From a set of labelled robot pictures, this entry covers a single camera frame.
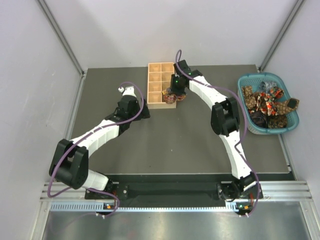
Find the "colourful banana print tie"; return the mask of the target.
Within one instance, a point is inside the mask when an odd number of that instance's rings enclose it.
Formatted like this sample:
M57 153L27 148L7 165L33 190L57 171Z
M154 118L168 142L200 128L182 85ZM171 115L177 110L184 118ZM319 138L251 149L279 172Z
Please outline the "colourful banana print tie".
M183 101L186 98L186 94L175 94L171 88L166 88L162 92L162 98L166 104L174 104L179 101Z

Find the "wooden eight-compartment box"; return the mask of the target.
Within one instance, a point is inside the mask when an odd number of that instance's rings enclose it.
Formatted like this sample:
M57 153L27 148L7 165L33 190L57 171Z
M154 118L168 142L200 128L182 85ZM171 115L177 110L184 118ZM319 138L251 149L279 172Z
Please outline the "wooden eight-compartment box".
M152 62L147 72L147 105L150 110L175 109L177 104L166 103L163 91L171 86L175 73L173 62Z

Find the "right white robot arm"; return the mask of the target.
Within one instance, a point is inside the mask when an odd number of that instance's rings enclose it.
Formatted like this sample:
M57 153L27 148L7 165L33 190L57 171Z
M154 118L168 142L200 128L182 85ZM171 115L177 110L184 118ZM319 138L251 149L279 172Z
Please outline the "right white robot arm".
M173 66L175 69L175 74L171 77L173 93L182 95L188 88L199 96L211 110L211 128L224 144L234 177L231 182L234 193L230 198L245 198L255 188L257 188L256 196L259 197L261 187L258 176L247 162L241 144L245 136L240 135L238 109L240 99L234 92L231 92L232 97L226 97L220 93L219 87L210 85L198 70L191 70L185 60L177 60Z

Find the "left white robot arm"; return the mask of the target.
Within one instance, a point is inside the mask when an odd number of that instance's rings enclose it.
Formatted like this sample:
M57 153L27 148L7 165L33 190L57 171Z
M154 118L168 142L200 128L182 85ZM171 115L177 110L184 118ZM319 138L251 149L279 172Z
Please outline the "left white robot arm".
M107 176L89 169L89 158L108 141L119 137L129 129L131 122L150 118L145 98L142 105L132 95L124 95L113 113L96 127L72 140L58 142L49 168L51 179L77 190L95 189L102 198L109 198L114 191Z

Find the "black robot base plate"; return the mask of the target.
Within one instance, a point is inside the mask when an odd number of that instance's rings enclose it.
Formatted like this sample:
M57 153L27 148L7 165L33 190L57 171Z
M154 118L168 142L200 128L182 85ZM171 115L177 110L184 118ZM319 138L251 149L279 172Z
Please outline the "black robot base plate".
M106 192L122 207L211 207L224 200L262 199L253 175L238 180L231 174L110 174Z

